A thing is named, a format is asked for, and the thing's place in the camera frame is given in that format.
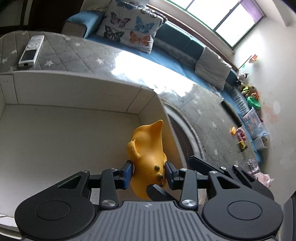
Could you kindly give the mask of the grey cardboard storage box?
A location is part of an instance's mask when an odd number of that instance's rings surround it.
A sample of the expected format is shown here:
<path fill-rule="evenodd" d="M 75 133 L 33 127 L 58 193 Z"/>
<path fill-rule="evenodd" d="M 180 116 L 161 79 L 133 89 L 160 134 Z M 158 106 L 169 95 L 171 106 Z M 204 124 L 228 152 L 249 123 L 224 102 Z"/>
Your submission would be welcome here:
<path fill-rule="evenodd" d="M 120 168 L 141 125 L 163 120 L 163 149 L 185 165 L 159 91 L 143 81 L 63 71 L 1 74 L 1 236 L 20 239 L 25 199 L 81 171 Z"/>

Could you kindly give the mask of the blue sofa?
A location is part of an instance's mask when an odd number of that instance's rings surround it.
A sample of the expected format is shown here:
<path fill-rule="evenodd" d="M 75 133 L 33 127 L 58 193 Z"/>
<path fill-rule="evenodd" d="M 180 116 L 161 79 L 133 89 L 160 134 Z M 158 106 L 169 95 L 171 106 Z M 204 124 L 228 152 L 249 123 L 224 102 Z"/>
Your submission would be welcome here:
<path fill-rule="evenodd" d="M 157 32 L 152 51 L 145 53 L 124 45 L 119 31 L 106 27 L 101 11 L 83 11 L 70 17 L 62 28 L 69 51 L 65 68 L 71 72 L 87 72 L 116 77 L 153 89 L 163 101 L 171 123 L 178 123 L 176 135 L 184 135 L 197 155 L 214 166 L 238 164 L 249 159 L 262 163 L 249 133 L 246 150 L 241 150 L 232 127 L 245 128 L 244 113 L 237 101 L 242 94 L 234 86 L 231 71 L 224 89 L 209 84 L 195 73 L 197 58 L 204 47 L 171 24 Z"/>

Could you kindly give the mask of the window with green frame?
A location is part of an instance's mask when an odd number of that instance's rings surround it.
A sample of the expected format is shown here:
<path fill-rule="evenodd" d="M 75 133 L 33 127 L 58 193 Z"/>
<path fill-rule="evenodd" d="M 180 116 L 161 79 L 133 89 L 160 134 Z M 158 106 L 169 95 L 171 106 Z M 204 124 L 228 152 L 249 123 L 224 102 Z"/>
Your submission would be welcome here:
<path fill-rule="evenodd" d="M 265 18 L 256 1 L 149 1 L 188 25 L 199 23 L 235 49 Z"/>

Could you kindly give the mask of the round black induction cooker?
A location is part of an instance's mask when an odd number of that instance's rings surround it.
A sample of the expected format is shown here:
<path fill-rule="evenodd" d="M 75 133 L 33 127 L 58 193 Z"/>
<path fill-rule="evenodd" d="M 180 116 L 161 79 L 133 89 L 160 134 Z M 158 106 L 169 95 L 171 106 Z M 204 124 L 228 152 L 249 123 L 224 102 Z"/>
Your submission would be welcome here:
<path fill-rule="evenodd" d="M 193 170 L 189 162 L 192 156 L 202 161 L 206 159 L 203 143 L 189 119 L 180 110 L 165 101 L 163 101 L 163 107 L 185 158 L 185 166 Z"/>

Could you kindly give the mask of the butterfly print pillow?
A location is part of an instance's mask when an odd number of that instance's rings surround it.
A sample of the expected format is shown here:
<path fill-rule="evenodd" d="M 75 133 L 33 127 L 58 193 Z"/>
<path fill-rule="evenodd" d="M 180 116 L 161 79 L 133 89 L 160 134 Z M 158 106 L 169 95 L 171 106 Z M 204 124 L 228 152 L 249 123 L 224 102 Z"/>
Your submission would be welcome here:
<path fill-rule="evenodd" d="M 97 35 L 151 54 L 154 37 L 167 18 L 126 1 L 111 1 Z"/>

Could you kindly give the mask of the green plastic bowl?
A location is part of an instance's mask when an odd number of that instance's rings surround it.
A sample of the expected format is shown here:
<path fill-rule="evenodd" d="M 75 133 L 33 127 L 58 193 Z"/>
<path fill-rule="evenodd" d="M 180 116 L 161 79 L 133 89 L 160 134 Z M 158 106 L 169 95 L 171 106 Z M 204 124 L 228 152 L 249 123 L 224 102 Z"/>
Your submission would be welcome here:
<path fill-rule="evenodd" d="M 261 109 L 260 102 L 257 99 L 255 99 L 254 97 L 251 97 L 251 96 L 247 97 L 247 104 L 248 104 L 249 108 L 254 108 L 256 110 Z"/>

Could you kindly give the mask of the orange dinosaur toy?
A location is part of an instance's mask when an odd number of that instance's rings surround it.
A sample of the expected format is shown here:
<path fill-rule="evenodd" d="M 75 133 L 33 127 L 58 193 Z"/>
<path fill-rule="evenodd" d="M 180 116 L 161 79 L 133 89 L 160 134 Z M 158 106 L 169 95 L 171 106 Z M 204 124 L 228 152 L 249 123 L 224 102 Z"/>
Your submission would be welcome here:
<path fill-rule="evenodd" d="M 166 188 L 165 163 L 167 156 L 162 142 L 163 120 L 150 125 L 142 125 L 132 133 L 126 151 L 134 165 L 131 187 L 135 195 L 147 200 L 147 187 L 156 184 Z"/>

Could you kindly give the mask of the silver remote control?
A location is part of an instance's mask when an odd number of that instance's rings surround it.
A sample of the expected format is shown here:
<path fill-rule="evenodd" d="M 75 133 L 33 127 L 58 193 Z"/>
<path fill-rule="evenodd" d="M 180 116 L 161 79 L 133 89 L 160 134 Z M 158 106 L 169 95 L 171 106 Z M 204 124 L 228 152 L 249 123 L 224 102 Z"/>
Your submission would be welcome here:
<path fill-rule="evenodd" d="M 20 68 L 31 67 L 35 65 L 44 39 L 44 35 L 36 35 L 31 37 L 18 62 L 18 66 Z"/>

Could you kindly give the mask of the grey white cushion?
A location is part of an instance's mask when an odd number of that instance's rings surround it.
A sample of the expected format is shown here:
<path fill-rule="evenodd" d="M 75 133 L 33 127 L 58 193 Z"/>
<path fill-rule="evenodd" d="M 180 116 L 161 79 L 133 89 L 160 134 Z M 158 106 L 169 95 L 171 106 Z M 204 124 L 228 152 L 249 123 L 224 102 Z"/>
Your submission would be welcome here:
<path fill-rule="evenodd" d="M 224 89 L 230 70 L 231 65 L 208 47 L 204 48 L 195 65 L 195 73 L 219 90 Z"/>

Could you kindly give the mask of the pink small toy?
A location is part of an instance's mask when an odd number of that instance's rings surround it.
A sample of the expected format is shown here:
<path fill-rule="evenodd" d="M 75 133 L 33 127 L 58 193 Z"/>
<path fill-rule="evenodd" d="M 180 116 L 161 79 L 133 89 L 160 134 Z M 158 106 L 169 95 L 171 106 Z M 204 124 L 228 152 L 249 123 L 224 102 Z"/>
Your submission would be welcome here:
<path fill-rule="evenodd" d="M 243 142 L 246 141 L 246 133 L 245 133 L 243 127 L 239 127 L 236 130 L 236 136 L 237 136 L 237 138 L 238 138 L 239 141 L 243 141 Z"/>

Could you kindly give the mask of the stuffed animal pile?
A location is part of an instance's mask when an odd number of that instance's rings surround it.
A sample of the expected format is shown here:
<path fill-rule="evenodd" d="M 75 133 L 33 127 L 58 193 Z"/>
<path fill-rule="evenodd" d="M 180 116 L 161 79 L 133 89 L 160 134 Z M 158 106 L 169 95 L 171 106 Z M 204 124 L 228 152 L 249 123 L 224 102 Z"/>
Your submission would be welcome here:
<path fill-rule="evenodd" d="M 257 88 L 254 85 L 244 83 L 248 75 L 246 72 L 238 74 L 236 85 L 245 98 L 253 97 L 254 99 L 259 99 L 260 96 Z"/>

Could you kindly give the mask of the small yellow toy car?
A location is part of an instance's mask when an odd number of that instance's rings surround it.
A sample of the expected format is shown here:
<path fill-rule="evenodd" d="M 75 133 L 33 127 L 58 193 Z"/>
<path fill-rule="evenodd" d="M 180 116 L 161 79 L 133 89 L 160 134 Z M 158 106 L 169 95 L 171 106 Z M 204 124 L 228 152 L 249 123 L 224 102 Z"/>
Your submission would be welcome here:
<path fill-rule="evenodd" d="M 239 147 L 239 149 L 240 149 L 241 152 L 245 151 L 248 148 L 248 146 L 245 144 L 244 141 L 240 141 L 238 143 L 238 147 Z"/>

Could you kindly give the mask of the clear plastic toy box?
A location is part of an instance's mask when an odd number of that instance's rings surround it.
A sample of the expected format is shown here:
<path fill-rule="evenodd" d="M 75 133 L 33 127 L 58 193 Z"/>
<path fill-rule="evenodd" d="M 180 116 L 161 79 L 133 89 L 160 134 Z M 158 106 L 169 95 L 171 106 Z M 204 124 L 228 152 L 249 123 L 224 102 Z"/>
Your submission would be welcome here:
<path fill-rule="evenodd" d="M 258 137 L 266 137 L 269 135 L 265 124 L 260 120 L 254 108 L 243 117 L 243 121 L 247 127 L 248 132 L 253 140 Z"/>

